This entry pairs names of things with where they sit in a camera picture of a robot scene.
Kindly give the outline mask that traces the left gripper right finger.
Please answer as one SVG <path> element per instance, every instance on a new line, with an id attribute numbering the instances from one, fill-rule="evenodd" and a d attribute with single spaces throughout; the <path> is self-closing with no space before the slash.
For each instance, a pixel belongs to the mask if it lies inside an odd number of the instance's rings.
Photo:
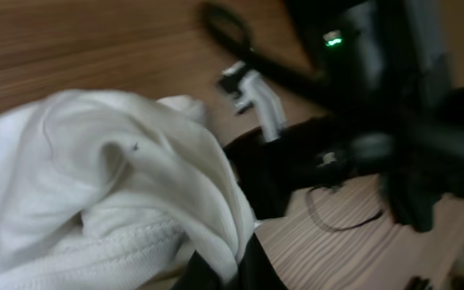
<path id="1" fill-rule="evenodd" d="M 247 243 L 245 255 L 238 269 L 241 290 L 288 290 L 255 234 Z"/>

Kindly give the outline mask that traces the white t-shirt black print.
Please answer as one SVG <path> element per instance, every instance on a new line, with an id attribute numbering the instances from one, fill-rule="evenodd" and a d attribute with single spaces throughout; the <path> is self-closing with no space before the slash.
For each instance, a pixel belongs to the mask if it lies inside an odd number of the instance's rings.
<path id="1" fill-rule="evenodd" d="M 66 90 L 0 114 L 0 289 L 134 289 L 182 250 L 227 283 L 253 231 L 195 112 Z"/>

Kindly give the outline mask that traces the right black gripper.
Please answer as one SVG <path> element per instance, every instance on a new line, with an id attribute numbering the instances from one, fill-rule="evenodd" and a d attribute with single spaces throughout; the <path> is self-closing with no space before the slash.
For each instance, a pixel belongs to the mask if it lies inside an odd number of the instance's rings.
<path id="1" fill-rule="evenodd" d="M 296 190 L 332 187 L 352 177 L 345 137 L 334 118 L 310 118 L 271 142 L 259 128 L 251 130 L 226 145 L 225 153 L 256 218 L 281 218 Z"/>

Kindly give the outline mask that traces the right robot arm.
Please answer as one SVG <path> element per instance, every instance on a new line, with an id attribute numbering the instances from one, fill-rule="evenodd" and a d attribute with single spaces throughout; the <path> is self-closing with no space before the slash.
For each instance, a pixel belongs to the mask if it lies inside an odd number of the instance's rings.
<path id="1" fill-rule="evenodd" d="M 226 154 L 260 219 L 285 214 L 299 189 L 334 189 L 377 174 L 394 221 L 433 227 L 433 207 L 464 198 L 464 87 L 450 82 L 430 1 L 288 1 L 313 74 L 260 53 L 225 7 L 201 10 L 208 32 L 243 67 L 219 84 L 261 127 Z"/>

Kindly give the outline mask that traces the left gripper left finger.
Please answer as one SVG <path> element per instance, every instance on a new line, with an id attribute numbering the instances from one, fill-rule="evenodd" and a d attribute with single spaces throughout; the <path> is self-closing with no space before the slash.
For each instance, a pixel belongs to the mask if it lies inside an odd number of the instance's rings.
<path id="1" fill-rule="evenodd" d="M 188 261 L 183 275 L 171 290 L 222 290 L 223 284 L 214 270 L 197 253 Z"/>

